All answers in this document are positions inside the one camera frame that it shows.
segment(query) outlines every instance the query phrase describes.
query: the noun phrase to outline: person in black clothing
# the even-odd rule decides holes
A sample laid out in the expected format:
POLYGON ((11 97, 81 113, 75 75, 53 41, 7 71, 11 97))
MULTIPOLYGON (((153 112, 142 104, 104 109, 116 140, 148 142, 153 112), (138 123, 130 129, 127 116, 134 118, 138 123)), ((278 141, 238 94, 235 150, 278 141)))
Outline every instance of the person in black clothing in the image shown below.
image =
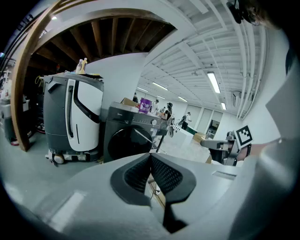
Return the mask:
POLYGON ((167 103, 168 110, 165 111, 165 115, 161 117, 162 119, 165 119, 167 121, 169 120, 169 118, 172 116, 172 106, 172 103, 167 103))
POLYGON ((133 96, 132 101, 134 101, 136 103, 139 103, 139 100, 137 99, 137 96, 136 96, 136 92, 135 92, 135 95, 133 96))

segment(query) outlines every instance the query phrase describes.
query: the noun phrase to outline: white counter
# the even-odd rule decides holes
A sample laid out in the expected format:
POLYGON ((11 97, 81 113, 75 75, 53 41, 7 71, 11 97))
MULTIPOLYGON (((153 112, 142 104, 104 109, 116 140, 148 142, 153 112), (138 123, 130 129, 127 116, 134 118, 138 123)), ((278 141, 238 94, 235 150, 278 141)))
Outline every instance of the white counter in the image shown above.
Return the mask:
POLYGON ((167 136, 165 136, 165 140, 178 147, 188 146, 192 141, 194 135, 187 132, 186 130, 183 130, 178 126, 175 126, 173 128, 174 128, 174 136, 170 137, 169 134, 167 134, 167 136))

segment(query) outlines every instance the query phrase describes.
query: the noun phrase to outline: person in white shirt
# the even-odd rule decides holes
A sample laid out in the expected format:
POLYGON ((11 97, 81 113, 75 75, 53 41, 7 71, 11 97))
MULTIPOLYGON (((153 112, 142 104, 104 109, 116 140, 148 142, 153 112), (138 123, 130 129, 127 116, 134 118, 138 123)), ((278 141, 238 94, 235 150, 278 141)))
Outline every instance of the person in white shirt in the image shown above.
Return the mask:
POLYGON ((184 115, 183 117, 182 117, 182 120, 183 120, 183 123, 182 123, 182 129, 183 130, 186 130, 187 129, 187 127, 188 127, 188 121, 189 122, 191 122, 192 120, 191 120, 191 113, 190 112, 188 112, 186 115, 184 115))
POLYGON ((152 108, 151 108, 151 113, 152 114, 156 114, 156 112, 159 111, 159 109, 158 109, 158 103, 159 103, 159 100, 156 99, 156 101, 152 104, 152 108))

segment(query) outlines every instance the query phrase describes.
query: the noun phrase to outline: fluorescent light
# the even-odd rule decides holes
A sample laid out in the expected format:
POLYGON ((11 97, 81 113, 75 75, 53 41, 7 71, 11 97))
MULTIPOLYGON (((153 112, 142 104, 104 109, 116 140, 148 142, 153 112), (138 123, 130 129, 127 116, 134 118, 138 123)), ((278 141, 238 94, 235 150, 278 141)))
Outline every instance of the fluorescent light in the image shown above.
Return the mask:
POLYGON ((167 88, 164 88, 163 86, 160 86, 160 85, 158 85, 157 83, 155 83, 155 82, 152 82, 154 85, 157 85, 158 87, 160 87, 160 88, 163 88, 164 90, 167 90, 168 91, 168 89, 167 88))
POLYGON ((226 110, 226 105, 225 105, 225 103, 221 103, 221 105, 222 105, 223 109, 226 110))
POLYGON ((139 87, 136 87, 136 88, 138 88, 138 89, 140 89, 140 90, 143 90, 143 91, 145 91, 145 92, 148 92, 147 90, 145 90, 145 89, 142 89, 142 88, 139 88, 139 87))
POLYGON ((216 93, 220 93, 220 88, 219 88, 219 85, 218 85, 218 83, 217 83, 215 73, 214 73, 214 72, 208 72, 208 73, 207 73, 207 76, 208 76, 208 78, 210 79, 211 84, 212 84, 212 86, 214 87, 215 92, 216 92, 216 93))
MULTIPOLYGON (((178 96, 179 97, 179 96, 178 96)), ((185 100, 185 99, 183 99, 182 97, 179 97, 181 100, 183 100, 183 101, 185 101, 185 102, 187 102, 187 100, 185 100)))

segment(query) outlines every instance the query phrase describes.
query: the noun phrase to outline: backpack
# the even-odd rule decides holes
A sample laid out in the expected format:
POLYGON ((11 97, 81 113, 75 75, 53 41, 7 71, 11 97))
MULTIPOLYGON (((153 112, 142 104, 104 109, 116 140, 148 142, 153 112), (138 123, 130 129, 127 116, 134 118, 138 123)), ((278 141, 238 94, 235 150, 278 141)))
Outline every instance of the backpack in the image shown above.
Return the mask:
POLYGON ((178 123, 178 126, 181 126, 183 124, 183 122, 187 119, 187 116, 184 115, 181 119, 181 121, 178 123))

